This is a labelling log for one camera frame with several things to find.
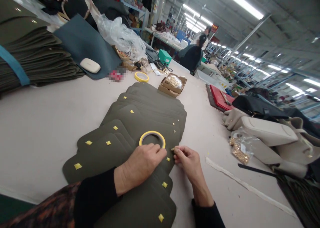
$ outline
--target bag handle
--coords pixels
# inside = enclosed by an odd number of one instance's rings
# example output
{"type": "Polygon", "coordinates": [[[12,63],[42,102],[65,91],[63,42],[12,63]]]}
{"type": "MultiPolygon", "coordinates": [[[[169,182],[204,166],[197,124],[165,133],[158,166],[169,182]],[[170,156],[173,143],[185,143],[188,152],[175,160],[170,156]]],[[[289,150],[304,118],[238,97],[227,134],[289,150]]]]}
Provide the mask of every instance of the bag handle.
{"type": "MultiPolygon", "coordinates": [[[[63,0],[63,1],[62,1],[61,9],[62,9],[63,14],[66,16],[66,19],[69,21],[70,18],[68,17],[66,11],[64,10],[64,4],[65,4],[66,2],[68,2],[68,0],[63,0]]],[[[87,19],[87,17],[89,16],[90,11],[91,11],[91,8],[92,8],[92,5],[93,5],[92,0],[90,0],[90,7],[88,8],[88,11],[86,12],[86,14],[85,14],[84,17],[83,17],[84,19],[87,19]]]]}

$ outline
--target worker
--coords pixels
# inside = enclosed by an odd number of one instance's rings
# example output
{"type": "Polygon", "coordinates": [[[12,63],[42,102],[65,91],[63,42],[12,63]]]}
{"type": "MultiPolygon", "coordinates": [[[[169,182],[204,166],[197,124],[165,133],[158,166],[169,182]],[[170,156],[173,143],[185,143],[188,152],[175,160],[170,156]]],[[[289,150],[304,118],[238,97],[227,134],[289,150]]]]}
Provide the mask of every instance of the worker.
{"type": "Polygon", "coordinates": [[[194,74],[196,68],[200,65],[203,57],[202,45],[206,41],[207,36],[202,34],[196,41],[179,52],[180,64],[194,74]]]}
{"type": "Polygon", "coordinates": [[[203,32],[199,32],[198,34],[195,35],[195,40],[197,40],[200,37],[200,35],[202,35],[202,34],[205,34],[207,36],[206,41],[202,45],[202,48],[201,48],[202,50],[205,50],[207,45],[208,45],[208,43],[209,43],[208,37],[209,37],[210,31],[211,31],[211,26],[208,25],[203,32]]]}
{"type": "MultiPolygon", "coordinates": [[[[182,165],[193,187],[191,203],[196,227],[224,228],[204,179],[199,154],[186,146],[176,146],[174,153],[175,163],[182,165]]],[[[125,193],[143,183],[166,156],[167,151],[158,144],[138,146],[119,167],[65,186],[0,227],[94,227],[108,209],[121,202],[125,193]]]]}

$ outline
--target red sign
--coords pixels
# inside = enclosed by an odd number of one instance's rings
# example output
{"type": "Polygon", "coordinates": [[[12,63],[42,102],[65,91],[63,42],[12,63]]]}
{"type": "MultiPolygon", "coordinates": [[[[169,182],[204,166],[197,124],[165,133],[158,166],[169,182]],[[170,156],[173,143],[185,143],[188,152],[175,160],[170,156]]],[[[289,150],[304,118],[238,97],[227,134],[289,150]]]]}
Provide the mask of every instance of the red sign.
{"type": "Polygon", "coordinates": [[[211,27],[211,32],[215,33],[218,30],[218,28],[219,28],[219,26],[213,24],[211,27]]]}

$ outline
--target white work table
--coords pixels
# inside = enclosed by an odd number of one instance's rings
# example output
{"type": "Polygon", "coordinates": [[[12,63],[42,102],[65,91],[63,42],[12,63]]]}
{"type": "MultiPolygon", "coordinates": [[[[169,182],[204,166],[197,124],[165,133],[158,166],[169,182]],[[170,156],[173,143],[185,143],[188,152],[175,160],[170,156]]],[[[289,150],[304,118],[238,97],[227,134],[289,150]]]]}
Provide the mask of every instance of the white work table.
{"type": "MultiPolygon", "coordinates": [[[[187,111],[181,145],[199,152],[201,165],[226,227],[301,228],[297,218],[249,192],[205,162],[207,156],[239,179],[290,207],[274,177],[238,167],[228,144],[230,132],[222,113],[211,107],[205,84],[172,62],[173,73],[188,81],[177,97],[187,111]]],[[[158,87],[162,76],[149,74],[158,87]]],[[[41,202],[67,185],[63,164],[77,152],[77,140],[99,127],[110,105],[136,80],[129,72],[119,83],[85,76],[41,88],[24,88],[0,100],[0,193],[29,202],[41,202]]],[[[250,166],[268,171],[256,158],[250,166]]],[[[175,166],[171,198],[177,206],[172,227],[195,227],[191,208],[192,188],[175,166]]]]}

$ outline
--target white strip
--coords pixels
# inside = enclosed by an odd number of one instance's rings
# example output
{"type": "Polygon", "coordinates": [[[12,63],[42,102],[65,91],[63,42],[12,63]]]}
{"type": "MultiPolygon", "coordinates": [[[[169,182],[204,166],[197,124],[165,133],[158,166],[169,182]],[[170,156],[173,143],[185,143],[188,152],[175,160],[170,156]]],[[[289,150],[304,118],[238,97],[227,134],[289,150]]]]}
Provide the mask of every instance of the white strip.
{"type": "Polygon", "coordinates": [[[278,201],[270,198],[269,196],[263,194],[261,191],[257,190],[256,188],[252,187],[251,185],[243,182],[242,180],[240,180],[238,177],[235,177],[233,174],[231,174],[229,171],[227,171],[226,169],[222,168],[221,166],[217,165],[216,163],[214,163],[212,160],[210,160],[208,157],[206,157],[206,163],[208,165],[210,165],[211,167],[213,167],[214,169],[216,169],[217,171],[220,171],[224,174],[226,174],[227,176],[229,176],[231,179],[235,180],[237,183],[239,183],[240,185],[242,185],[244,188],[246,188],[248,191],[251,191],[253,193],[255,193],[257,196],[259,196],[261,199],[269,202],[271,205],[274,205],[276,207],[278,207],[280,210],[286,212],[287,214],[298,218],[296,213],[289,207],[279,203],[278,201]]]}

